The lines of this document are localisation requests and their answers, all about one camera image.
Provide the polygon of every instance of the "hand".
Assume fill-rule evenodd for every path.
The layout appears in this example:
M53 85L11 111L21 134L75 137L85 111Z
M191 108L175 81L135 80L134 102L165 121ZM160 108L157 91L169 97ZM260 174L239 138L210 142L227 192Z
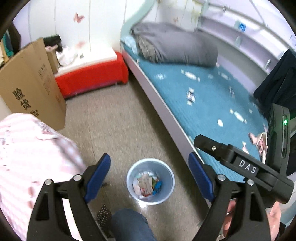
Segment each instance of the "hand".
M231 224L231 220L233 216L232 211L234 211L235 205L236 205L236 200L231 200L227 209L227 213L229 214L225 217L225 220L223 223L223 235L225 237L228 233L228 230ZM281 209L279 207L279 202L274 203L270 213L267 214L267 219L270 227L271 241L274 241L279 233L279 223L281 219Z

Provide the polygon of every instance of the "carpet floor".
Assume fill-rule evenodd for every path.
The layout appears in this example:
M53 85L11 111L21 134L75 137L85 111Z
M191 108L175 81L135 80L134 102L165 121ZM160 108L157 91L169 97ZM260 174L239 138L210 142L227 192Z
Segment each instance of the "carpet floor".
M131 208L143 214L159 241L191 241L207 205L168 131L149 99L131 76L127 85L95 90L67 100L66 126L60 131L76 142L87 165L103 153L111 169L89 207L95 216L102 204L112 213ZM162 204L141 208L129 195L126 174L143 158L166 162L175 175L173 194Z

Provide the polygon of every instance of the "pink bag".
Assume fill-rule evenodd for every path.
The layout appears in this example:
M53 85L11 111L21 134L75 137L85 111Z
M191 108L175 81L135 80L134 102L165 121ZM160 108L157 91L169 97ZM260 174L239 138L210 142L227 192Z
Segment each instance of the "pink bag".
M0 209L23 241L44 181L68 181L85 169L76 144L35 116L16 113L0 122Z

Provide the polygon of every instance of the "gray blanket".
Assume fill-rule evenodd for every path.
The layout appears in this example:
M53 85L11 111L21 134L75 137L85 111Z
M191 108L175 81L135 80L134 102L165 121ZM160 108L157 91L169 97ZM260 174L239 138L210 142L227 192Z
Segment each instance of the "gray blanket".
M185 31L170 23L147 22L136 24L132 34L149 61L216 66L217 46L200 31Z

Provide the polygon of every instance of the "red cushion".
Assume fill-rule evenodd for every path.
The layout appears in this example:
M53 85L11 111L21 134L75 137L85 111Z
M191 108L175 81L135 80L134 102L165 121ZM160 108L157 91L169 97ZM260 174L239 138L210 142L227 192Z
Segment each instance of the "red cushion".
M57 84L64 98L80 93L128 82L128 68L123 57L116 52L117 60L94 64L56 77Z

